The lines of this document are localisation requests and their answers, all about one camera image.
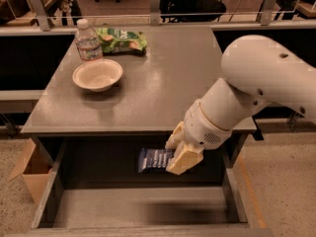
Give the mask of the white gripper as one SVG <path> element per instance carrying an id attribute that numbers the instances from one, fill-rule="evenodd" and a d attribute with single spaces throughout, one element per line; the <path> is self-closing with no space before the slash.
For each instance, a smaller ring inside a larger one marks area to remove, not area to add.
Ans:
<path id="1" fill-rule="evenodd" d="M 218 128 L 207 118 L 197 99 L 187 110 L 184 122 L 178 123 L 166 141 L 166 149 L 177 148 L 166 170 L 175 175 L 183 174 L 203 159 L 203 148 L 217 149 L 231 134 L 231 130 Z"/>

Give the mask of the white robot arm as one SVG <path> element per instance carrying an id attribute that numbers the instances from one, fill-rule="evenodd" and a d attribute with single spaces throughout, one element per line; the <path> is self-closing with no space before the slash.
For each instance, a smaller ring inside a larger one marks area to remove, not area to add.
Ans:
<path id="1" fill-rule="evenodd" d="M 242 120 L 271 103 L 316 121 L 316 68 L 273 39 L 249 35 L 221 57 L 223 76 L 186 111 L 165 147 L 175 151 L 166 170 L 181 175 L 216 149 Z"/>

